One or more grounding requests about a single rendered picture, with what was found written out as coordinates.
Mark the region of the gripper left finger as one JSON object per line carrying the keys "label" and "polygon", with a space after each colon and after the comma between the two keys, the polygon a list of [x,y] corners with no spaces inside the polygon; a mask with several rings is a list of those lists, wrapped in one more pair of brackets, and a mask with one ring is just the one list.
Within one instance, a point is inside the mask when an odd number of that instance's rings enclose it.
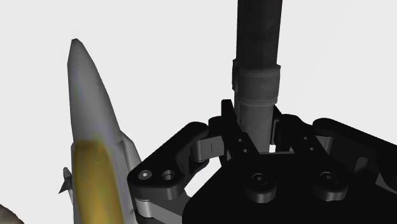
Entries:
{"label": "gripper left finger", "polygon": [[[188,196],[187,184],[212,158],[221,169]],[[208,123],[185,125],[130,171],[127,182],[138,219],[252,219],[277,190],[229,99]]]}

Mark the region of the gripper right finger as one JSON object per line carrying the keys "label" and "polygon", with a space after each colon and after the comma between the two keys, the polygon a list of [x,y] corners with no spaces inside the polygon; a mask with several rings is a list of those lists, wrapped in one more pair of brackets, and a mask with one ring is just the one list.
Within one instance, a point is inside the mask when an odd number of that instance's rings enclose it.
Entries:
{"label": "gripper right finger", "polygon": [[316,202],[397,202],[397,145],[330,118],[272,113],[270,142],[292,151],[293,195]]}

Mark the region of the dark grey cylindrical marker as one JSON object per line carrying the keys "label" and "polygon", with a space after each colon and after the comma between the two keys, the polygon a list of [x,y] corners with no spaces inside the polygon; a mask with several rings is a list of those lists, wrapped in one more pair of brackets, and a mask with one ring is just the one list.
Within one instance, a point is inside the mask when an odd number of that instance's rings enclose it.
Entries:
{"label": "dark grey cylindrical marker", "polygon": [[279,95],[277,64],[283,0],[238,0],[232,89],[237,121],[259,153],[269,152],[274,105]]}

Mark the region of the grey toy jet yellow canopy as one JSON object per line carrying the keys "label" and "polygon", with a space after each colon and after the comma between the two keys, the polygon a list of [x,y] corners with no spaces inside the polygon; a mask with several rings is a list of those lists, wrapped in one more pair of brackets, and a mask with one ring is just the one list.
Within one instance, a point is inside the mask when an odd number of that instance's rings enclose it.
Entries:
{"label": "grey toy jet yellow canopy", "polygon": [[84,44],[73,39],[67,61],[73,143],[61,192],[73,205],[73,224],[138,224],[128,173],[141,158],[121,131],[109,95]]}

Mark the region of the grey brown rounded object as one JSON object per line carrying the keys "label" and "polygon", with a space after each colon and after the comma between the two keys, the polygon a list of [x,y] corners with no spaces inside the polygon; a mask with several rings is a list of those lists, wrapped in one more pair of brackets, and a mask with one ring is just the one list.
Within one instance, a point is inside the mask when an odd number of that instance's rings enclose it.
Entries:
{"label": "grey brown rounded object", "polygon": [[25,224],[14,212],[0,204],[0,224]]}

